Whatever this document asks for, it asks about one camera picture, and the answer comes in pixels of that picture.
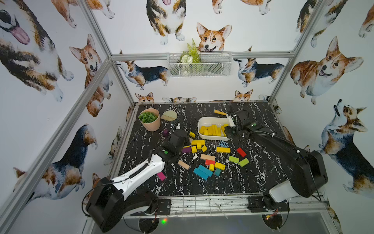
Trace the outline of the long yellow block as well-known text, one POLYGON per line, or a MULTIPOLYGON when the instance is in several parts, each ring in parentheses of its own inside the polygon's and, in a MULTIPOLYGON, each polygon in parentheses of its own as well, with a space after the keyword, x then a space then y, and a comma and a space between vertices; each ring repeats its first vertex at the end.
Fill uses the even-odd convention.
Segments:
POLYGON ((217 153, 231 153, 231 149, 226 148, 226 147, 216 147, 216 152, 217 153))

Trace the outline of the white plastic bin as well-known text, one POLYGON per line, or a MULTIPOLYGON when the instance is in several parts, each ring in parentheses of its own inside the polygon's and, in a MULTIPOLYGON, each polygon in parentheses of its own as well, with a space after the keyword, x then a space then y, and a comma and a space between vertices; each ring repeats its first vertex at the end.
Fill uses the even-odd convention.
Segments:
POLYGON ((203 117, 198 122, 198 133, 202 139, 229 141, 225 127, 230 126, 227 118, 203 117))

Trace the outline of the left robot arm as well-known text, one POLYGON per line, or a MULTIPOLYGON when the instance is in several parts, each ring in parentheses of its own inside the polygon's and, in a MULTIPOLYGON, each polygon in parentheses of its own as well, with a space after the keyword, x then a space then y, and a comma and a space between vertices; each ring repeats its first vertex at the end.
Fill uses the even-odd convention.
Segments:
POLYGON ((151 150, 142 163, 111 180, 102 178, 88 192, 91 197, 85 207, 85 214, 103 233, 123 220, 130 228, 148 234, 158 226, 160 215, 170 214, 170 199, 160 199, 150 190, 134 193, 148 179, 176 163, 184 146, 190 142, 179 120, 170 122, 167 130, 169 135, 164 143, 151 150))

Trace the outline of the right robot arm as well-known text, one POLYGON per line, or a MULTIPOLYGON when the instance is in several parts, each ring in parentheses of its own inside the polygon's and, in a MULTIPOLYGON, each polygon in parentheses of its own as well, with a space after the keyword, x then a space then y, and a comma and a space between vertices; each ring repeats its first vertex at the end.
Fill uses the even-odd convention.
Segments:
POLYGON ((251 120, 246 110, 234 111, 230 105, 227 118, 229 126, 225 128, 225 133, 228 138, 239 137, 264 146, 291 167, 292 174, 288 180, 264 193, 263 204, 266 208, 274 209, 279 203, 294 197, 312 197, 328 182, 322 155, 317 151, 309 152, 297 147, 263 124, 251 120))

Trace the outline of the natural wood block lower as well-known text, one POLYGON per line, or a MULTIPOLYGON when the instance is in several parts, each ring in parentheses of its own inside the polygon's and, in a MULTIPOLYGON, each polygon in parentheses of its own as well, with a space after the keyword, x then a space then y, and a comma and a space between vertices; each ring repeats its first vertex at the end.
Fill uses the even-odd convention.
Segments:
POLYGON ((179 160, 177 164, 186 170, 190 169, 190 166, 186 164, 185 162, 183 162, 182 160, 179 160))

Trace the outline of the natural wood block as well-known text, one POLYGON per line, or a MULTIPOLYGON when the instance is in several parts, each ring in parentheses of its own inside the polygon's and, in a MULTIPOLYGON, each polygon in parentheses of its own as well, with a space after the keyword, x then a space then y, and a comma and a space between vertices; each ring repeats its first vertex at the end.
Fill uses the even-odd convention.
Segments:
POLYGON ((190 169, 190 166, 186 164, 185 162, 183 162, 182 160, 179 160, 177 164, 186 170, 190 169))
POLYGON ((205 154, 201 154, 201 159, 202 159, 202 160, 215 161, 215 157, 214 157, 214 156, 205 155, 205 154))

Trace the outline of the blue grid block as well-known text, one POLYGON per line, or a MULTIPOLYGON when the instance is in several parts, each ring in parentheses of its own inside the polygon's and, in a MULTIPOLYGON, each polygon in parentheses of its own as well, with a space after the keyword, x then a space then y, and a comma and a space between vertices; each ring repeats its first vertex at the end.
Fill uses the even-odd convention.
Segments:
POLYGON ((222 147, 222 148, 228 148, 229 144, 226 141, 220 141, 219 146, 222 147))

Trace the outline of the natural wood block upper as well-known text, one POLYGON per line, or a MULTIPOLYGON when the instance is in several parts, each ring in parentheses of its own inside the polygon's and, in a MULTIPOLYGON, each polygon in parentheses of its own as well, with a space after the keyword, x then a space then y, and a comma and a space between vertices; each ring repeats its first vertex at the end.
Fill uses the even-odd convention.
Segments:
POLYGON ((215 157, 214 157, 214 156, 205 155, 205 154, 201 154, 201 159, 202 159, 202 160, 215 161, 215 157))

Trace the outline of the yellow toy shovel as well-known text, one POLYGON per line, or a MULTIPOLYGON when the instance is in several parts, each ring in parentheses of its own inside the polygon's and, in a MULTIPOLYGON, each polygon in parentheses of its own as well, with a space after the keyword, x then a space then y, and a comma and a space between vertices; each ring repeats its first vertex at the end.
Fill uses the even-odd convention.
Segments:
POLYGON ((218 111, 218 110, 216 110, 216 109, 214 109, 214 111, 213 111, 215 114, 218 114, 218 115, 223 115, 223 116, 227 116, 227 113, 225 113, 225 112, 222 112, 222 111, 218 111))

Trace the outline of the green block left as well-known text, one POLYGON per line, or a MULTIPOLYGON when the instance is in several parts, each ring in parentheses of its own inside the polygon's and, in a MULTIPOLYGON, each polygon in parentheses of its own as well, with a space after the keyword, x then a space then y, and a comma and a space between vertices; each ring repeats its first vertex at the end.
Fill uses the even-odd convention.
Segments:
POLYGON ((239 158, 236 158, 236 157, 230 156, 230 157, 229 157, 229 161, 230 161, 230 162, 233 162, 233 163, 239 163, 239 158))

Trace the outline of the green block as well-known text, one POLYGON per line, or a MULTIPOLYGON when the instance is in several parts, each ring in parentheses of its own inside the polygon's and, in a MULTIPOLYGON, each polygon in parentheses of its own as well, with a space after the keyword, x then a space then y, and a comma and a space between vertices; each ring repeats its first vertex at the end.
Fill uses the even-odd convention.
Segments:
POLYGON ((248 160, 247 158, 245 158, 245 159, 243 159, 243 160, 241 160, 241 161, 239 162, 240 167, 244 167, 244 166, 246 166, 247 164, 249 164, 249 160, 248 160))
POLYGON ((233 162, 233 163, 239 163, 239 158, 236 158, 236 157, 230 156, 230 157, 229 157, 229 161, 230 161, 230 162, 233 162))

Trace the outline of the green block right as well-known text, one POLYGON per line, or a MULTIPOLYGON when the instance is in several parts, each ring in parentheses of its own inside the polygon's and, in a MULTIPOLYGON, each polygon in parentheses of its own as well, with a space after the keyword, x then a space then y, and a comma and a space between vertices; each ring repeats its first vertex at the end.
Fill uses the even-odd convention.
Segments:
POLYGON ((247 158, 245 158, 245 159, 243 159, 243 160, 241 160, 241 161, 239 162, 240 167, 244 167, 244 166, 246 166, 247 164, 249 164, 249 160, 248 160, 247 158))

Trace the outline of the red block in pile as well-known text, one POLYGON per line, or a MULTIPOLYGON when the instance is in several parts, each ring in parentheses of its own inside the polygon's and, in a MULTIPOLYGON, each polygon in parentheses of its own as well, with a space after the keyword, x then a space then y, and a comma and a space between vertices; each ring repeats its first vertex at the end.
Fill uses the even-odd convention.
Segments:
POLYGON ((211 164, 215 164, 215 161, 213 160, 205 160, 205 165, 211 165, 211 164))

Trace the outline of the terracotta pot with plant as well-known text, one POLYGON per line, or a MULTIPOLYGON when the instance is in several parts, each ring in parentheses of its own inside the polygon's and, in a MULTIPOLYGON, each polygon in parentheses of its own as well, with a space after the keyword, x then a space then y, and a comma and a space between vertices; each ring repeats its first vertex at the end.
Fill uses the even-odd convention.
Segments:
POLYGON ((160 114, 154 108, 148 108, 141 112, 138 119, 149 132, 155 132, 161 126, 160 114))

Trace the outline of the teal long block front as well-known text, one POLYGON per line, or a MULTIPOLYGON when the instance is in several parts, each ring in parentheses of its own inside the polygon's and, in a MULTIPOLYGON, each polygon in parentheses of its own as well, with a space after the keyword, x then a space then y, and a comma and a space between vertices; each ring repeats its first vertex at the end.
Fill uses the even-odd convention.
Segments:
POLYGON ((195 168, 194 171, 193 171, 197 176, 199 176, 200 178, 204 179, 204 180, 208 180, 208 178, 210 177, 207 173, 205 173, 203 170, 199 169, 199 168, 195 168))

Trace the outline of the teal long block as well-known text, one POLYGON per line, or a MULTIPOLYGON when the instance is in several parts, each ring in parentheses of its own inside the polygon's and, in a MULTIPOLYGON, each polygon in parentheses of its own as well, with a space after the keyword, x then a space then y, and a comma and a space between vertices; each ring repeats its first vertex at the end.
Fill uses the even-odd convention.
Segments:
POLYGON ((204 179, 204 180, 208 180, 208 178, 210 177, 207 173, 205 173, 203 170, 199 169, 199 168, 195 168, 194 171, 193 171, 197 176, 199 176, 200 178, 204 179))
POLYGON ((203 173, 207 174, 209 177, 213 175, 213 172, 203 165, 199 165, 198 169, 202 171, 203 173))

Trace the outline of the magenta block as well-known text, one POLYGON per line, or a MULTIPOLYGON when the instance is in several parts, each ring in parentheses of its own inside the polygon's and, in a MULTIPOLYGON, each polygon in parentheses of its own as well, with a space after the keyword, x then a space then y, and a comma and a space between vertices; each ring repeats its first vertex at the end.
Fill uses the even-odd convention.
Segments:
POLYGON ((157 176, 161 181, 164 181, 166 179, 166 176, 162 172, 157 173, 157 176))

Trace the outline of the teal long block rear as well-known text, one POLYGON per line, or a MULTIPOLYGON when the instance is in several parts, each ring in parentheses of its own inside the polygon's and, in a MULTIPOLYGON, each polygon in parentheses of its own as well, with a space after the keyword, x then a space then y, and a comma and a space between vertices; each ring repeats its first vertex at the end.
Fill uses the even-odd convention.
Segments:
POLYGON ((209 177, 213 175, 213 172, 203 165, 199 165, 198 169, 202 171, 203 173, 207 174, 209 177))

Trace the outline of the small teal block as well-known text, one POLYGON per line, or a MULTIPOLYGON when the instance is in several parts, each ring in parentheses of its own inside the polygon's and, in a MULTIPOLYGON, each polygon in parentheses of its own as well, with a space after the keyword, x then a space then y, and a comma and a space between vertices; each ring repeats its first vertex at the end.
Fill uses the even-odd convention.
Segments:
POLYGON ((219 177, 220 174, 221 174, 221 171, 222 171, 221 169, 216 168, 215 171, 214 171, 214 174, 215 174, 217 177, 219 177))

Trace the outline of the artificial fern and flower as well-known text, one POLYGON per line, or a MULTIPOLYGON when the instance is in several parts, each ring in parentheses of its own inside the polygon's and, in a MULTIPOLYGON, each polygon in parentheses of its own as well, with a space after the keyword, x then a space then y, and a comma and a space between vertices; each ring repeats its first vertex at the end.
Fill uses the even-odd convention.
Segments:
POLYGON ((183 52, 178 61, 182 66, 181 74, 183 76, 197 74, 201 68, 199 66, 201 63, 201 56, 194 39, 192 39, 191 44, 187 43, 187 48, 187 52, 183 52))

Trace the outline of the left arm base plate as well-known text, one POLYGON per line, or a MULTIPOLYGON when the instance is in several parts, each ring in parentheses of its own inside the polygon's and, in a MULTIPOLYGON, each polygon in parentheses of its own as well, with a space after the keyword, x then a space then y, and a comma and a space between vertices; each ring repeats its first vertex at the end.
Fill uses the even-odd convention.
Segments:
POLYGON ((166 216, 170 215, 171 199, 159 199, 157 201, 157 215, 166 216))

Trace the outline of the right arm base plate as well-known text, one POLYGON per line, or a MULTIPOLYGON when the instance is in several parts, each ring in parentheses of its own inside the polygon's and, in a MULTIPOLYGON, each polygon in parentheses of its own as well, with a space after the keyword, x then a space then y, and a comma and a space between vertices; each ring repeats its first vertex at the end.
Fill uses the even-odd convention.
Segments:
POLYGON ((265 212, 288 212, 290 210, 288 202, 276 202, 270 196, 249 196, 248 207, 252 213, 265 212))

